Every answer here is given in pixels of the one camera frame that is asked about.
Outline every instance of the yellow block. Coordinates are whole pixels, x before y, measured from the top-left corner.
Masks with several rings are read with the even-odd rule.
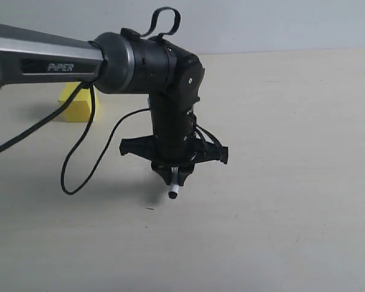
[[[61,96],[58,99],[58,103],[62,105],[73,90],[78,86],[77,82],[67,83],[65,88],[61,92]],[[96,114],[99,109],[99,98],[97,97],[97,91],[95,89],[96,98]],[[91,92],[89,89],[81,89],[72,103],[61,114],[66,122],[87,122],[91,116],[92,103]]]

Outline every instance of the black strap loop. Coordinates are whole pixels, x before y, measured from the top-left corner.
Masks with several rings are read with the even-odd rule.
[[[164,10],[172,10],[175,13],[175,22],[173,24],[172,29],[169,30],[169,32],[161,32],[158,34],[157,39],[162,39],[162,37],[164,35],[174,35],[175,32],[178,30],[178,28],[180,27],[180,22],[181,22],[181,14],[179,11],[177,11],[177,9],[171,8],[171,7],[161,7],[158,8],[156,11],[154,11],[153,16],[151,17],[151,24],[150,24],[150,28],[148,30],[147,33],[144,33],[143,35],[141,35],[141,37],[147,37],[150,34],[152,34],[157,26],[157,21],[158,21],[158,16],[159,14],[164,11]]]

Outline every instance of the table surface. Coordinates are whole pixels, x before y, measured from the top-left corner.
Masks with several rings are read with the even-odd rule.
[[[202,56],[200,124],[229,164],[197,165],[176,200],[119,141],[66,196],[59,174],[83,123],[55,121],[0,155],[0,291],[365,292],[365,49]],[[40,120],[63,85],[6,86],[0,143]],[[88,174],[145,96],[100,94],[68,167]]]

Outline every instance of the black cable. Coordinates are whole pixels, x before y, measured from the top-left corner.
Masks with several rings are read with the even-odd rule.
[[[35,125],[28,128],[26,131],[22,132],[21,134],[17,135],[16,137],[12,138],[11,140],[7,141],[6,143],[0,145],[0,153],[5,151],[6,149],[10,148],[11,146],[14,146],[15,144],[22,141],[24,138],[30,136],[32,133],[34,133],[36,130],[59,116],[68,106],[70,103],[74,100],[76,95],[80,92],[81,89],[86,88],[89,86],[89,83],[82,82],[80,83],[72,92],[72,94],[68,97],[68,99],[60,106],[58,109],[56,109],[53,113],[49,114],[47,117],[45,117],[43,120],[39,121]]]
[[[93,122],[93,118],[95,116],[95,111],[96,111],[96,101],[95,101],[95,94],[94,94],[94,90],[93,90],[93,86],[90,87],[90,90],[91,90],[91,104],[92,104],[92,111],[91,111],[91,117],[89,118],[89,121],[88,123],[86,124],[86,127],[85,127],[85,130],[83,132],[83,134],[80,136],[80,138],[78,139],[78,141],[74,144],[73,148],[69,151],[68,155],[66,155],[65,157],[65,160],[63,162],[63,165],[62,165],[62,170],[61,170],[61,188],[63,190],[63,192],[67,195],[74,195],[75,193],[77,193],[79,190],[81,190],[87,183],[88,181],[92,178],[93,174],[95,173],[97,167],[99,166],[104,154],[106,153],[108,147],[110,146],[110,143],[112,141],[112,138],[115,134],[115,131],[117,129],[117,127],[125,120],[127,119],[128,117],[130,116],[133,116],[134,114],[137,114],[137,113],[141,113],[143,111],[149,111],[150,109],[149,108],[142,108],[142,109],[138,109],[136,111],[133,111],[132,113],[129,113],[129,114],[126,114],[125,116],[123,116],[115,125],[115,127],[113,128],[109,138],[108,138],[108,141],[107,143],[105,144],[104,146],[104,149],[103,151],[101,152],[99,158],[97,159],[94,167],[92,168],[92,171],[90,172],[90,174],[88,175],[88,177],[83,181],[82,184],[80,184],[80,186],[78,186],[75,190],[73,191],[69,191],[67,190],[66,186],[65,186],[65,172],[66,172],[66,167],[68,165],[68,162],[71,158],[71,156],[73,155],[73,153],[76,151],[76,149],[78,148],[78,146],[80,146],[80,144],[83,142],[84,138],[86,137],[86,135],[88,134],[88,131],[92,125],[92,122]]]

